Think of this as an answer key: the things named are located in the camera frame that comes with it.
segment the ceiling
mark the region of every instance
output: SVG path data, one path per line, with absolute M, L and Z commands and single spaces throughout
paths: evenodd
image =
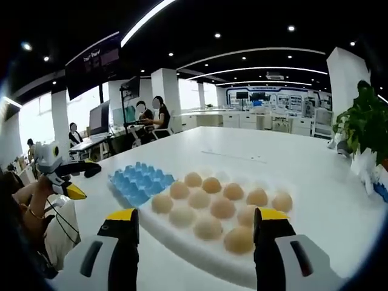
M 12 22 L 13 26 L 11 33 L 7 31 L 2 34 L 9 39 L 10 44 L 6 71 L 8 94 L 12 96 L 15 91 L 37 78 L 62 70 L 74 56 L 107 35 L 119 31 L 124 37 L 159 2 L 160 0 L 111 0 L 99 7 L 95 1 L 75 6 L 68 1 L 59 1 L 55 8 L 49 8 L 43 2 L 27 4 L 12 18 L 5 16 L 1 21 Z M 367 51 L 361 41 L 364 35 L 373 39 L 374 47 L 378 47 L 379 42 L 376 41 L 373 28 L 379 25 L 379 20 L 373 22 L 374 27 L 368 27 L 366 22 L 359 21 L 348 13 L 338 11 L 334 15 L 333 11 L 326 11 L 322 6 L 314 6 L 313 13 L 304 12 L 305 9 L 308 10 L 308 7 L 285 6 L 277 2 L 267 4 L 248 0 L 177 0 L 133 36 L 122 48 L 120 58 L 125 63 L 129 76 L 149 76 L 161 67 L 185 67 L 186 70 L 199 74 L 268 66 L 297 67 L 327 73 L 326 59 L 336 46 L 366 58 Z M 294 32 L 288 31 L 289 25 L 295 26 Z M 215 38 L 215 33 L 220 33 L 221 37 Z M 21 48 L 22 41 L 28 41 L 33 50 L 24 51 Z M 354 47 L 350 46 L 351 41 L 356 41 Z M 220 54 L 266 47 L 309 49 L 324 54 L 297 50 L 262 50 L 235 53 L 186 66 Z M 50 57 L 49 62 L 43 61 L 46 55 Z M 382 53 L 380 57 L 383 58 L 380 63 L 388 63 Z M 194 76 L 178 71 L 180 78 Z M 286 81 L 308 83 L 311 84 L 311 89 L 330 91 L 328 75 L 299 70 L 240 70 L 216 74 L 214 77 L 227 82 L 265 81 L 264 75 L 268 71 L 288 76 Z M 381 84 L 381 76 L 376 79 Z M 209 78 L 196 80 L 212 81 Z M 37 93 L 49 91 L 52 87 L 52 83 L 48 82 L 15 100 L 23 104 Z

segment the yellow tip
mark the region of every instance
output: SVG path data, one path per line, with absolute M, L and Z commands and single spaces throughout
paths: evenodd
M 132 212 L 134 208 L 124 209 L 117 212 L 113 212 L 107 216 L 107 220 L 131 220 Z
M 75 186 L 74 184 L 67 186 L 66 191 L 67 191 L 67 196 L 72 200 L 80 200 L 80 199 L 86 198 L 85 193 L 82 192 L 82 190 L 77 186 Z
M 283 212 L 277 211 L 276 209 L 268 209 L 259 207 L 261 212 L 261 217 L 263 220 L 269 219 L 288 219 L 289 217 Z

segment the brown egg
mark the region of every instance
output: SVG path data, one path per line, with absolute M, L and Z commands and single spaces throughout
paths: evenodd
M 175 181 L 170 187 L 170 196 L 173 199 L 184 199 L 190 193 L 189 188 L 181 181 Z
M 230 183 L 224 188 L 224 196 L 230 200 L 240 200 L 244 197 L 244 191 L 237 183 Z
M 151 207 L 155 213 L 169 213 L 173 202 L 171 197 L 163 194 L 157 194 L 152 198 Z
M 194 225 L 194 234 L 205 241 L 218 239 L 222 234 L 220 221 L 210 215 L 200 217 Z
M 194 222 L 195 213 L 189 206 L 175 207 L 169 214 L 169 221 L 178 228 L 188 227 Z
M 191 172 L 184 177 L 184 182 L 189 187 L 200 187 L 202 185 L 202 178 L 196 172 Z
M 268 197 L 266 192 L 262 188 L 256 188 L 249 192 L 247 197 L 247 204 L 253 204 L 256 206 L 265 206 L 268 203 Z
M 277 211 L 288 212 L 292 208 L 292 198 L 285 191 L 279 191 L 272 200 L 272 206 Z
M 189 205 L 194 209 L 205 208 L 210 204 L 210 195 L 203 189 L 198 189 L 189 196 Z
M 216 178 L 209 177 L 209 178 L 204 180 L 204 182 L 202 184 L 202 188 L 207 193 L 214 194 L 214 193 L 218 193 L 219 191 L 221 191 L 222 187 L 221 187 L 221 184 L 219 183 L 219 181 Z
M 253 249 L 253 232 L 244 226 L 236 227 L 225 236 L 224 245 L 231 253 L 247 253 Z
M 237 214 L 238 224 L 241 226 L 252 227 L 255 221 L 256 205 L 246 205 Z
M 210 208 L 210 213 L 219 219 L 231 218 L 235 212 L 235 205 L 225 197 L 217 198 Z

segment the bracelet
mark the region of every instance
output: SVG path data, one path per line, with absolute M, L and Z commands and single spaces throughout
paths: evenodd
M 28 210 L 29 210 L 29 212 L 30 212 L 36 219 L 40 219 L 40 220 L 43 220 L 43 219 L 44 219 L 44 216 L 43 216 L 43 217 L 39 217 L 38 215 L 36 215 L 36 214 L 34 213 L 34 211 L 32 211 L 31 208 L 28 208 Z

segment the blue egg tray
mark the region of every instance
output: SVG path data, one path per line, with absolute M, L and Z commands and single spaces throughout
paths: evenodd
M 131 206 L 139 207 L 152 196 L 159 194 L 175 180 L 171 174 L 165 174 L 145 163 L 136 162 L 123 170 L 117 170 L 109 181 Z

